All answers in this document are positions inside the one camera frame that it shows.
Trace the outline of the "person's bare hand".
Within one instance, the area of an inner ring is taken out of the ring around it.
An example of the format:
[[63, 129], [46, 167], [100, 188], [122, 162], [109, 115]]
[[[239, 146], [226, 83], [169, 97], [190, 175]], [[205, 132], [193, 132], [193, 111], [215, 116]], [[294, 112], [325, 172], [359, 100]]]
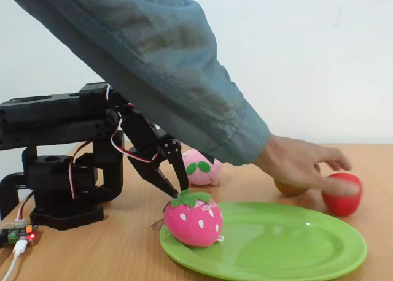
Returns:
[[352, 169], [341, 150], [288, 137], [271, 135], [254, 165], [275, 180], [302, 189], [318, 189], [333, 196], [355, 196], [352, 182], [324, 177], [315, 165], [325, 163], [334, 171]]

